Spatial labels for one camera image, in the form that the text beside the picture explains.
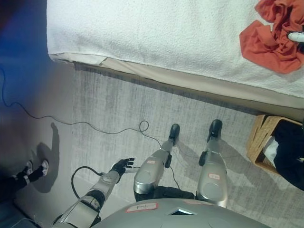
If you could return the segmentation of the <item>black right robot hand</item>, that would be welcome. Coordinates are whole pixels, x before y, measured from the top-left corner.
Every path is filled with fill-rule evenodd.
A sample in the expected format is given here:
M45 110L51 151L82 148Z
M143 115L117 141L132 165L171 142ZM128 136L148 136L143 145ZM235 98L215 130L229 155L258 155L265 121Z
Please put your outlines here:
M291 41L304 43L304 32L291 32L287 34L287 38Z

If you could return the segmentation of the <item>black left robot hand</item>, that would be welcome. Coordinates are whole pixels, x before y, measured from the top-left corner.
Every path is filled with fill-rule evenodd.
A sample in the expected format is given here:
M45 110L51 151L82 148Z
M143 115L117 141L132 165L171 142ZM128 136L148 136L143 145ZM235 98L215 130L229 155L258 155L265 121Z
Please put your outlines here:
M122 177L122 175L125 173L136 171L136 168L133 167L134 161L135 158L120 159L112 166L110 171L115 171L120 177Z

